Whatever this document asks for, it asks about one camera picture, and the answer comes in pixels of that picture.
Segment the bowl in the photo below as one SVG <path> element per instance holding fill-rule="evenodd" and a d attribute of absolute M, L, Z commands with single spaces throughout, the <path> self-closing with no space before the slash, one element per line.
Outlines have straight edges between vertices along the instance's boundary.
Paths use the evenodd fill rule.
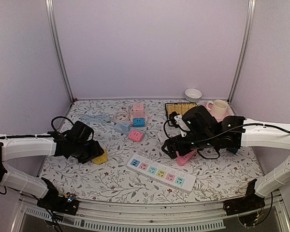
<path fill-rule="evenodd" d="M 189 102 L 198 102 L 202 98 L 202 93 L 195 88 L 188 88 L 185 90 L 185 98 Z"/>

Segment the gray wall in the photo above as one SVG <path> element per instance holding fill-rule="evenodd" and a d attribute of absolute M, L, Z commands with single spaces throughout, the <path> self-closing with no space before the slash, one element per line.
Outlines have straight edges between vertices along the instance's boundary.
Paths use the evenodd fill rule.
<path fill-rule="evenodd" d="M 44 0 L 0 0 L 0 133 L 41 133 L 68 110 Z M 31 174 L 41 159 L 12 164 Z M 0 195 L 0 232 L 11 229 L 19 194 Z"/>
<path fill-rule="evenodd" d="M 228 98 L 247 4 L 54 1 L 73 94 L 79 99 L 178 98 L 193 87 L 205 98 Z"/>
<path fill-rule="evenodd" d="M 290 123 L 290 0 L 257 1 L 233 107 L 246 117 Z M 266 173 L 290 154 L 280 149 L 256 151 Z M 281 193 L 290 216 L 290 183 Z"/>

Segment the cup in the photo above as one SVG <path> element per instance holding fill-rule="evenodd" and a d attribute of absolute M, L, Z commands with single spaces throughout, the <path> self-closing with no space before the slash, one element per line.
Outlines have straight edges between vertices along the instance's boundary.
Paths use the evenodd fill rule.
<path fill-rule="evenodd" d="M 216 119 L 223 119 L 228 109 L 228 104 L 223 100 L 208 101 L 205 106 Z"/>

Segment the table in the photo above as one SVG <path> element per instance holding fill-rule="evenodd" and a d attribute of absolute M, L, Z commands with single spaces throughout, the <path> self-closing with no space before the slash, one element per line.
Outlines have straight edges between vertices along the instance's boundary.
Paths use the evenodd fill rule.
<path fill-rule="evenodd" d="M 108 152 L 108 161 L 96 165 L 93 162 L 79 164 L 76 159 L 48 157 L 40 177 L 49 179 L 60 193 L 75 193 L 79 199 L 113 203 L 195 203 L 212 201 L 213 193 L 194 190 L 190 194 L 172 189 L 165 185 L 140 176 L 126 167 L 130 156 L 138 153 L 154 161 L 197 176 L 197 184 L 214 188 L 221 199 L 243 195 L 239 187 L 262 175 L 257 158 L 251 148 L 240 149 L 237 154 L 226 150 L 216 160 L 204 160 L 196 155 L 183 167 L 161 151 L 163 144 L 163 123 L 166 120 L 164 104 L 185 102 L 184 100 L 98 100 L 77 101 L 71 107 L 67 117 L 72 121 L 80 120 L 81 115 L 113 115 L 116 111 L 129 109 L 133 103 L 145 104 L 148 123 L 144 139 L 135 143 L 124 134 L 120 134 L 108 125 L 86 121 L 94 131 L 94 139 L 99 141 Z M 65 121 L 61 131 L 71 125 Z M 178 129 L 168 129 L 170 135 L 179 134 Z M 213 149 L 203 151 L 204 155 L 214 157 Z"/>

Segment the mug handle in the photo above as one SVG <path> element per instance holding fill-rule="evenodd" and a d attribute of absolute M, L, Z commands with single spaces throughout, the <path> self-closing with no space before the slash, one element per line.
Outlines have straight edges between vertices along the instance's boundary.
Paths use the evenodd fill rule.
<path fill-rule="evenodd" d="M 206 103 L 206 105 L 205 105 L 206 109 L 207 109 L 208 111 L 211 111 L 211 110 L 212 110 L 212 107 L 213 107 L 213 104 L 214 104 L 213 101 L 208 101 L 208 102 Z"/>

